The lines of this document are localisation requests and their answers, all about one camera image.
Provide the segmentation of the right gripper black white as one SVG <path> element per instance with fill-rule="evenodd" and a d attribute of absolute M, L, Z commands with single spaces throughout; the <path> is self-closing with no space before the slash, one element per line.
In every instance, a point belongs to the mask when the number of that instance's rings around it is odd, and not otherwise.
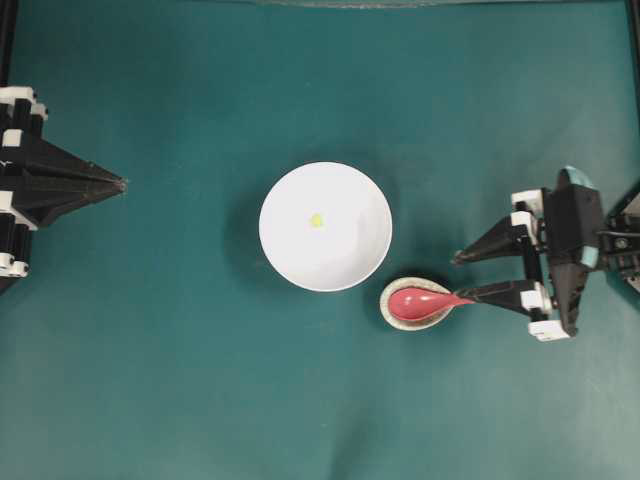
<path fill-rule="evenodd" d="M 463 288 L 455 295 L 530 314 L 529 334 L 541 342 L 574 337 L 582 293 L 600 257 L 598 231 L 604 226 L 600 194 L 591 187 L 569 183 L 553 191 L 514 193 L 511 203 L 511 216 L 456 252 L 452 263 L 520 256 L 523 240 L 528 239 L 533 250 L 546 255 L 552 288 L 547 289 L 539 279 L 514 280 Z"/>

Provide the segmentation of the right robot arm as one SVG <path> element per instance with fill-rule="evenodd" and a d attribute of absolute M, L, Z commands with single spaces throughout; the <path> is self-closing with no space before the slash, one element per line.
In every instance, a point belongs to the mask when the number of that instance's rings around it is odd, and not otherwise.
<path fill-rule="evenodd" d="M 471 246 L 457 264 L 515 256 L 524 276 L 456 291 L 473 303 L 528 317 L 537 340 L 574 337 L 581 296 L 589 276 L 605 271 L 639 285 L 639 211 L 632 205 L 605 215 L 597 190 L 578 184 L 512 195 L 512 212 Z"/>

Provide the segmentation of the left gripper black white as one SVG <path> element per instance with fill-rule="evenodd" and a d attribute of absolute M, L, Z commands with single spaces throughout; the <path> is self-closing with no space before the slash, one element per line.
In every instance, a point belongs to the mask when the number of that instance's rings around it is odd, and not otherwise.
<path fill-rule="evenodd" d="M 125 181 L 41 138 L 48 109 L 28 86 L 1 88 L 1 179 L 32 175 L 106 184 L 86 192 L 1 187 L 1 277 L 25 278 L 30 270 L 32 233 L 59 217 L 125 191 Z"/>

